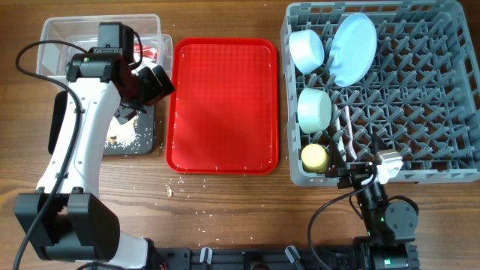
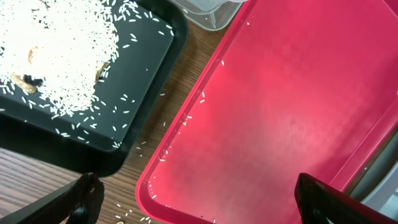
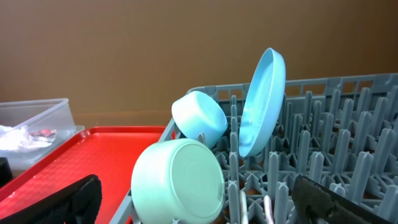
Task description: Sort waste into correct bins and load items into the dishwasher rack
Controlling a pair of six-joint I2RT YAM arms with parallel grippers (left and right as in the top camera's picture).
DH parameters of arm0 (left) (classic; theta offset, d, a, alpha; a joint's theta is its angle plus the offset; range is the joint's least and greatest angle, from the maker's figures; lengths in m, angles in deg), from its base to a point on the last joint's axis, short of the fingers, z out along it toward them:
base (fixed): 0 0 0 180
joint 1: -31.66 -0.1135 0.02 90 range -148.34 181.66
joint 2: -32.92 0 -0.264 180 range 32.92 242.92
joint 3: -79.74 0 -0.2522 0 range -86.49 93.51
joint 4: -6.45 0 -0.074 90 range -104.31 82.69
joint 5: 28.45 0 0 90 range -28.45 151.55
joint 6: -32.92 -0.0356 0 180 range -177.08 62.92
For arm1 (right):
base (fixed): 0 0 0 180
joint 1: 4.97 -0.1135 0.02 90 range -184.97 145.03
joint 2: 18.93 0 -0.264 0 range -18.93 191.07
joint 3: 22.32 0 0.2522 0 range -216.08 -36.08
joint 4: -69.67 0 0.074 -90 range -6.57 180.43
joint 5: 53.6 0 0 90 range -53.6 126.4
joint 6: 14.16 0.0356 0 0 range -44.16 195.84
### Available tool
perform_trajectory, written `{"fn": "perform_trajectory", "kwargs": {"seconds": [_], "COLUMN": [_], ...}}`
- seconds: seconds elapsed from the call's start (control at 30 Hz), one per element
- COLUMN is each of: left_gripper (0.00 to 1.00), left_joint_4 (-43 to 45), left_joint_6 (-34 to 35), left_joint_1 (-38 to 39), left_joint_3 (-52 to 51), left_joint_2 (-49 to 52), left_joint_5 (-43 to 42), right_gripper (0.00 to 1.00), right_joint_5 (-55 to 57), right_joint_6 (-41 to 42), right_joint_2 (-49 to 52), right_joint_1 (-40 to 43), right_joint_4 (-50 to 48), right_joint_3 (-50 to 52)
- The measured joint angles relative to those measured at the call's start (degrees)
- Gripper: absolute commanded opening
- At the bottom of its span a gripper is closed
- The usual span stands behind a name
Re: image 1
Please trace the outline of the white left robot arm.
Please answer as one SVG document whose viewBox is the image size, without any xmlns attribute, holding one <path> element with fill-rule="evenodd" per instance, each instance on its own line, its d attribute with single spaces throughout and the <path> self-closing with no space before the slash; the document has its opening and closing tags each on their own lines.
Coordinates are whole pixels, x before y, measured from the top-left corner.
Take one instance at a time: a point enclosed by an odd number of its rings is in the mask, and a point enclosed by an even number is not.
<svg viewBox="0 0 480 270">
<path fill-rule="evenodd" d="M 32 193 L 16 198 L 14 214 L 25 231 L 14 266 L 27 246 L 42 260 L 83 268 L 165 269 L 153 241 L 120 227 L 99 198 L 99 173 L 110 122 L 119 107 L 145 112 L 174 92 L 161 66 L 134 57 L 140 36 L 121 22 L 99 25 L 97 46 L 78 49 L 67 64 L 55 108 L 61 125 L 45 173 Z"/>
</svg>

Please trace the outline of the green bowl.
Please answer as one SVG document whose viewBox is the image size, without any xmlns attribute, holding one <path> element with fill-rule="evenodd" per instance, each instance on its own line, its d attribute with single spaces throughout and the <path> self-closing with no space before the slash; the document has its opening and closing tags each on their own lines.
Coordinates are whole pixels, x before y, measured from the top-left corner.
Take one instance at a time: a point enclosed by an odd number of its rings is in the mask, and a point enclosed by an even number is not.
<svg viewBox="0 0 480 270">
<path fill-rule="evenodd" d="M 298 97 L 298 123 L 305 134 L 324 131 L 332 120 L 332 102 L 326 91 L 304 88 Z"/>
</svg>

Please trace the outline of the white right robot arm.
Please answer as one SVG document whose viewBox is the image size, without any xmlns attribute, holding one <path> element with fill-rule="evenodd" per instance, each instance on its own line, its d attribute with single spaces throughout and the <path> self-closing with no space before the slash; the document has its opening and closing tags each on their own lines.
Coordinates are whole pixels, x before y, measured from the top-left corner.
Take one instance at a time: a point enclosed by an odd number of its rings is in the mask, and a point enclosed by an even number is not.
<svg viewBox="0 0 480 270">
<path fill-rule="evenodd" d="M 418 260 L 410 243 L 416 238 L 419 207 L 405 196 L 388 196 L 384 187 L 400 172 L 403 159 L 375 134 L 370 146 L 372 162 L 347 166 L 337 143 L 329 143 L 325 174 L 338 179 L 338 188 L 352 188 L 348 197 L 356 197 L 357 213 L 367 230 L 365 237 L 354 238 L 349 265 L 354 269 L 413 269 Z"/>
</svg>

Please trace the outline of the white plastic fork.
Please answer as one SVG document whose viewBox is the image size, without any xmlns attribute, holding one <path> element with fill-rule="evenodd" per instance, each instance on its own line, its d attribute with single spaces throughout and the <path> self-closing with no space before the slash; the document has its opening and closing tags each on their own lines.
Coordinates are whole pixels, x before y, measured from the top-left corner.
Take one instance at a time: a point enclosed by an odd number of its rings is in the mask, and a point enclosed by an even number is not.
<svg viewBox="0 0 480 270">
<path fill-rule="evenodd" d="M 352 128 L 351 117 L 350 117 L 350 108 L 348 106 L 345 106 L 344 107 L 344 112 L 345 112 L 345 115 L 346 115 L 346 126 L 347 126 L 347 131 L 348 131 L 348 134 L 349 134 L 348 149 L 349 149 L 349 153 L 352 156 L 353 160 L 356 161 L 358 157 L 357 157 L 356 151 L 353 147 L 354 136 L 353 136 L 353 128 Z"/>
</svg>

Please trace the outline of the light blue bowl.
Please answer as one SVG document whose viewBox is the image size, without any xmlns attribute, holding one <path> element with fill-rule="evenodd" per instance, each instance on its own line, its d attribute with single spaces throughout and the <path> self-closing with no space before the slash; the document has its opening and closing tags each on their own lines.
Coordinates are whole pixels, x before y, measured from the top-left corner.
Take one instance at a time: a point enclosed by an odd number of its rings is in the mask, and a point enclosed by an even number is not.
<svg viewBox="0 0 480 270">
<path fill-rule="evenodd" d="M 324 62 L 323 43 L 313 30 L 293 32 L 289 36 L 289 50 L 293 63 L 303 74 L 311 73 Z"/>
</svg>

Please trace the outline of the white plastic spoon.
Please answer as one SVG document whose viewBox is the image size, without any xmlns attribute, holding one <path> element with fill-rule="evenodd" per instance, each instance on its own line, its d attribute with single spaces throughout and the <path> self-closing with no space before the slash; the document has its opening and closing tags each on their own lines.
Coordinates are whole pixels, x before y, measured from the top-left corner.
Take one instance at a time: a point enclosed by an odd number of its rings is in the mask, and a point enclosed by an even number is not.
<svg viewBox="0 0 480 270">
<path fill-rule="evenodd" d="M 343 131 L 340 123 L 340 115 L 341 111 L 338 109 L 338 107 L 334 104 L 332 107 L 332 112 L 333 112 L 333 118 L 334 118 L 334 126 L 337 131 Z M 343 134 L 338 136 L 337 138 L 337 149 L 340 152 L 340 156 L 342 157 L 343 161 L 347 160 L 346 157 L 346 151 L 344 147 L 344 142 L 343 142 Z"/>
</svg>

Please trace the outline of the light blue plate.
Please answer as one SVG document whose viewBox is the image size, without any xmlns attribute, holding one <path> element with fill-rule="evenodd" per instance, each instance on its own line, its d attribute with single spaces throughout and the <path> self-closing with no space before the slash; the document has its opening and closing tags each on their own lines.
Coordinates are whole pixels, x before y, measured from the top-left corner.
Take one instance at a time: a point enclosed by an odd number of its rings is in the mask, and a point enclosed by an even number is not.
<svg viewBox="0 0 480 270">
<path fill-rule="evenodd" d="M 371 68 L 377 51 L 377 30 L 363 13 L 349 15 L 339 26 L 330 50 L 329 68 L 334 83 L 347 87 L 357 83 Z"/>
</svg>

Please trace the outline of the yellow cup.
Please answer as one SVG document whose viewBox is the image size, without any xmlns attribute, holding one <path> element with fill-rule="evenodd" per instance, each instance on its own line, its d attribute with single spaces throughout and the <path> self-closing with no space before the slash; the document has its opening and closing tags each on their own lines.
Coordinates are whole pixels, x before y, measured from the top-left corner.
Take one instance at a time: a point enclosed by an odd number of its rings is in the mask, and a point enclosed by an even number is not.
<svg viewBox="0 0 480 270">
<path fill-rule="evenodd" d="M 312 143 L 301 150 L 301 162 L 309 173 L 323 174 L 329 164 L 329 156 L 322 145 Z"/>
</svg>

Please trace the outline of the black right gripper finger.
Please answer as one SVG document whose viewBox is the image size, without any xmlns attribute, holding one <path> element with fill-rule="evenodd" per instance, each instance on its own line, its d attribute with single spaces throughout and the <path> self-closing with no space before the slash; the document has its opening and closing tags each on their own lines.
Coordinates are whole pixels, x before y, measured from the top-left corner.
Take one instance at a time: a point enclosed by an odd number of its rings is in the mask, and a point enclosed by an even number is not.
<svg viewBox="0 0 480 270">
<path fill-rule="evenodd" d="M 385 144 L 383 141 L 375 134 L 371 134 L 371 153 L 373 155 L 378 154 L 380 151 L 385 149 Z"/>
<path fill-rule="evenodd" d="M 345 161 L 342 158 L 340 151 L 338 150 L 337 143 L 333 140 L 329 140 L 328 144 L 328 168 L 346 168 Z"/>
</svg>

